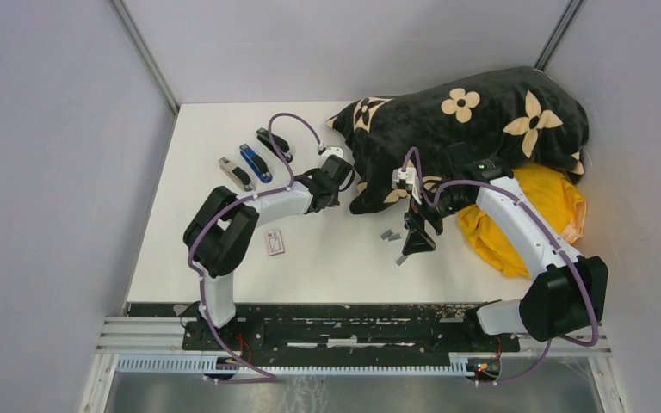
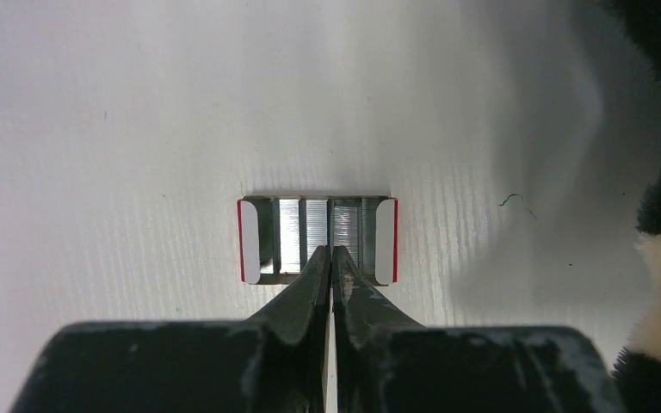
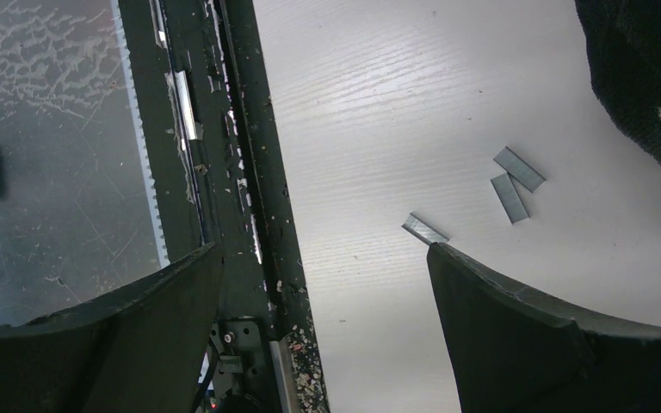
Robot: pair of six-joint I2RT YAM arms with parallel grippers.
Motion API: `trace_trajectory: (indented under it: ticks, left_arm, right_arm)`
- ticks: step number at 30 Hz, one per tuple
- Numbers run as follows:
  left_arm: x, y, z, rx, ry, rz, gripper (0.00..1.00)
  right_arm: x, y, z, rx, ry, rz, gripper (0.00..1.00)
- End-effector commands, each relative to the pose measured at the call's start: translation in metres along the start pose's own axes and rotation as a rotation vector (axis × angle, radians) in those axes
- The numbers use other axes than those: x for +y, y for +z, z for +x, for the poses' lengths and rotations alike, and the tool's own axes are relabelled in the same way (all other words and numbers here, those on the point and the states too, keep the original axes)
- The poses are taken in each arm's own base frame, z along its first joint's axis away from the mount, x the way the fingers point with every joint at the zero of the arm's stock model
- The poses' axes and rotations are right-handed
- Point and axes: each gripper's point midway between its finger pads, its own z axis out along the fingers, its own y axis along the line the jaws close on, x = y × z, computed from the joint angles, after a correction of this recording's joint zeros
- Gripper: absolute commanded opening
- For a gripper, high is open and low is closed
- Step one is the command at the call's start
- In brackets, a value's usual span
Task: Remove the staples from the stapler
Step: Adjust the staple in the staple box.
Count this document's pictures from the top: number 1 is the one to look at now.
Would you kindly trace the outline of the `blue stapler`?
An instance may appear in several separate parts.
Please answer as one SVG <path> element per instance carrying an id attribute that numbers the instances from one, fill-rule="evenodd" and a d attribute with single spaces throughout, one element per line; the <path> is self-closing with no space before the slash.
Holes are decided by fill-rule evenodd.
<path id="1" fill-rule="evenodd" d="M 240 145 L 239 151 L 243 160 L 248 164 L 260 182 L 270 183 L 273 180 L 273 175 L 269 171 L 269 167 L 264 159 L 260 157 L 249 145 Z"/>

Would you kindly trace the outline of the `black stapler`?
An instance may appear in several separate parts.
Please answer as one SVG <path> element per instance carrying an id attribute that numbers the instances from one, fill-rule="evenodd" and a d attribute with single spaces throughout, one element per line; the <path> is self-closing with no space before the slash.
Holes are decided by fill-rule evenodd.
<path id="1" fill-rule="evenodd" d="M 281 136 L 274 134 L 273 137 L 270 137 L 269 131 L 267 129 L 258 128 L 256 130 L 256 138 L 278 159 L 284 160 L 288 163 L 293 161 L 293 154 L 291 152 L 290 145 Z"/>

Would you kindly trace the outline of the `red white staple box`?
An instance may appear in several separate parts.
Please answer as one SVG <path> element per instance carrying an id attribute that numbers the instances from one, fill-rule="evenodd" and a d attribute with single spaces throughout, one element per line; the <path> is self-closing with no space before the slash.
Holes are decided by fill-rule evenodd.
<path id="1" fill-rule="evenodd" d="M 286 252 L 280 230 L 268 231 L 265 235 L 269 256 L 278 256 Z"/>

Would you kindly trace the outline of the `beige stapler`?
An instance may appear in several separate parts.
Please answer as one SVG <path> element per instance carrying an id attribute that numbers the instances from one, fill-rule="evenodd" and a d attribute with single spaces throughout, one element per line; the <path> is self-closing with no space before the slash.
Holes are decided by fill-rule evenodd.
<path id="1" fill-rule="evenodd" d="M 255 190 L 255 185 L 249 174 L 241 167 L 236 165 L 227 157 L 221 157 L 218 161 L 220 169 L 229 177 L 229 179 L 243 192 Z"/>

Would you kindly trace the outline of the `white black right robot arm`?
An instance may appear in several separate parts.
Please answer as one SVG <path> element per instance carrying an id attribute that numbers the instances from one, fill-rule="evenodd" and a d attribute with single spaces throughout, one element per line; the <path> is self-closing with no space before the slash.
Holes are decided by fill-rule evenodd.
<path id="1" fill-rule="evenodd" d="M 471 205 L 490 217 L 522 258 L 532 283 L 520 299 L 480 306 L 464 325 L 464 343 L 488 349 L 503 333 L 527 334 L 539 342 L 561 338 L 583 347 L 599 342 L 608 268 L 569 245 L 524 194 L 511 168 L 498 157 L 475 160 L 464 143 L 443 152 L 448 179 L 426 188 L 416 147 L 392 173 L 392 185 L 410 196 L 404 215 L 402 257 L 432 252 L 442 221 Z"/>

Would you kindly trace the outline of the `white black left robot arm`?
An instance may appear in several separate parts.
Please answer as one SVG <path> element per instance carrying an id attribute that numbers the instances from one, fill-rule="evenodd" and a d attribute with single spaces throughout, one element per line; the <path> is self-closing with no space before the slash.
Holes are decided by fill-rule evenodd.
<path id="1" fill-rule="evenodd" d="M 339 204 L 340 188 L 352 171 L 337 155 L 294 176 L 284 187 L 236 194 L 215 188 L 183 234 L 188 265 L 199 275 L 204 339 L 229 348 L 236 339 L 233 273 L 246 256 L 255 229 L 286 217 L 318 213 Z"/>

